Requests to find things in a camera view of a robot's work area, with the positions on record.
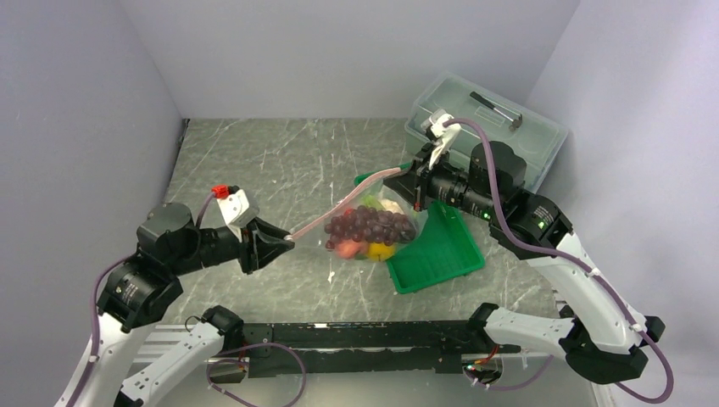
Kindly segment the yellow orange fruit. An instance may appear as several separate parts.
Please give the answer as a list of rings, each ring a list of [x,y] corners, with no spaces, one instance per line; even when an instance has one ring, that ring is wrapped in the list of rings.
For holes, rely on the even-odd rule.
[[[391,259],[397,252],[397,245],[387,245],[385,243],[370,243],[367,247],[365,256],[371,261],[384,262]]]

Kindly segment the purple grape bunch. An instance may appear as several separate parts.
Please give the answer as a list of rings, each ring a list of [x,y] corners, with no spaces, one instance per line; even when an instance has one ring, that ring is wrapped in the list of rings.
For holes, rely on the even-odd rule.
[[[334,250],[337,243],[345,240],[387,245],[410,243],[418,237],[419,226],[406,213],[377,211],[361,204],[331,216],[323,231],[328,236],[325,247]]]

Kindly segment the clear zip top bag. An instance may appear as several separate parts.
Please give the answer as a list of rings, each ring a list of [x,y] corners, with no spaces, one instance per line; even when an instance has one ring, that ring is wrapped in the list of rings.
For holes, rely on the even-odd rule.
[[[428,214],[388,183],[401,167],[367,176],[344,199],[290,234],[296,248],[325,249],[339,259],[386,262],[421,235]]]

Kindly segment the pink peach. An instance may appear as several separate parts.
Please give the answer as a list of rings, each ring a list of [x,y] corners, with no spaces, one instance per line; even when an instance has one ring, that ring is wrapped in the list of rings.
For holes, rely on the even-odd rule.
[[[367,242],[355,242],[345,240],[335,245],[334,254],[341,259],[356,259],[365,257],[369,244]]]

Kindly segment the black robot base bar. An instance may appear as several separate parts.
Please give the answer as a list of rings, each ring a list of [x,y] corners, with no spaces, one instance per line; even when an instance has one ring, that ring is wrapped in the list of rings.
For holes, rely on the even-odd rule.
[[[249,323],[220,357],[247,364],[251,378],[285,374],[430,371],[459,374],[465,365],[515,345],[491,345],[464,321]]]

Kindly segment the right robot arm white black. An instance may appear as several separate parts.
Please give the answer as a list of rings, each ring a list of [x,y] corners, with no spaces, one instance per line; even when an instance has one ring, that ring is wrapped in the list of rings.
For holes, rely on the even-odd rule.
[[[525,188],[526,167],[502,142],[476,145],[467,169],[429,142],[407,171],[416,207],[438,201],[484,219],[491,236],[541,274],[571,311],[547,318],[484,303],[469,319],[468,343],[478,352],[494,345],[537,350],[597,384],[639,378],[649,361],[645,349],[657,350],[664,322],[635,310],[606,281],[560,208]]]

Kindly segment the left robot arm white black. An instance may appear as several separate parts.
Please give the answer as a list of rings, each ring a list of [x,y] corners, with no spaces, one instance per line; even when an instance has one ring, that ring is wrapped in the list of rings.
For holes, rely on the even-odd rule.
[[[286,231],[235,198],[227,203],[225,225],[215,229],[201,228],[181,203],[151,210],[137,229],[135,253],[96,282],[92,334],[59,405],[155,406],[202,362],[242,348],[242,319],[216,305],[169,351],[130,373],[141,346],[182,294],[181,276],[229,261],[252,273],[293,249]]]

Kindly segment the green plastic tray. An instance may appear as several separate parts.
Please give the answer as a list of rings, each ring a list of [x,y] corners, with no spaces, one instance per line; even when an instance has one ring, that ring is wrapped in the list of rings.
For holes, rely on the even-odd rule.
[[[385,261],[398,293],[406,294],[480,270],[485,259],[459,210],[438,201],[418,214],[417,238]]]

